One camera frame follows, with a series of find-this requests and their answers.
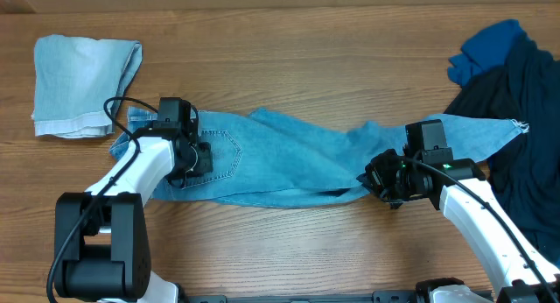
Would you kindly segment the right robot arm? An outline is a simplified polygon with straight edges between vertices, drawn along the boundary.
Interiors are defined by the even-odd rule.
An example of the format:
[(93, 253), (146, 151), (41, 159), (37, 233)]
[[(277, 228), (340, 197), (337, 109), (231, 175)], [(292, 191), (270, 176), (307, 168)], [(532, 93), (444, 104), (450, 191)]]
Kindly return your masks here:
[(474, 161), (453, 157), (442, 121), (405, 130), (404, 154), (388, 149), (377, 155), (359, 182), (392, 208), (429, 199), (465, 238), (499, 302), (557, 302), (558, 268), (515, 226)]

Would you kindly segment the blue denim jeans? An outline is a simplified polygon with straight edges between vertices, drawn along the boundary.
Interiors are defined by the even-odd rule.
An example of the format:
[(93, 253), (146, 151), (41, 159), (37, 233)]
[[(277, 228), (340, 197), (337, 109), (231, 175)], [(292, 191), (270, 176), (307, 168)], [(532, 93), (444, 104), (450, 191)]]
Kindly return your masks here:
[(357, 180), (380, 153), (403, 150), (404, 127), (367, 122), (340, 132), (292, 116), (257, 109), (247, 116), (202, 111), (203, 142), (213, 171), (171, 185), (161, 180), (150, 197), (213, 201), (260, 208), (312, 208), (368, 194)]

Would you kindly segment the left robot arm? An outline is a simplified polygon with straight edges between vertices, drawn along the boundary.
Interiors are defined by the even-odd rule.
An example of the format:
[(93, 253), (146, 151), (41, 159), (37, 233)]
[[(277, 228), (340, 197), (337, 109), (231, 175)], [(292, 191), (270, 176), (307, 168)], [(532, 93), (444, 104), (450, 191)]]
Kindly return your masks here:
[(144, 206), (158, 184), (183, 188), (213, 170), (211, 146), (200, 141), (200, 116), (188, 101), (164, 97), (157, 117), (127, 130), (123, 157), (81, 193), (64, 193), (55, 207), (49, 301), (186, 302), (180, 285), (151, 269)]

